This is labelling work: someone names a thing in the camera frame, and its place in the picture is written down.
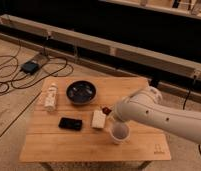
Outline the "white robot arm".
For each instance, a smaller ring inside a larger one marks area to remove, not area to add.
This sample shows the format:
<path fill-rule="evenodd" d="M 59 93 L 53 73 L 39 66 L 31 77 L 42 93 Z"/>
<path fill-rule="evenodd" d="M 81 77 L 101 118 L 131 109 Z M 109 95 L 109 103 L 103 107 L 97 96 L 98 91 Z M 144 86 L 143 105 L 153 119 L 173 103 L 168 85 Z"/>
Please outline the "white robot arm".
<path fill-rule="evenodd" d="M 159 104 L 161 92 L 148 86 L 117 101 L 111 115 L 121 122 L 136 121 L 201 145 L 201 112 Z"/>

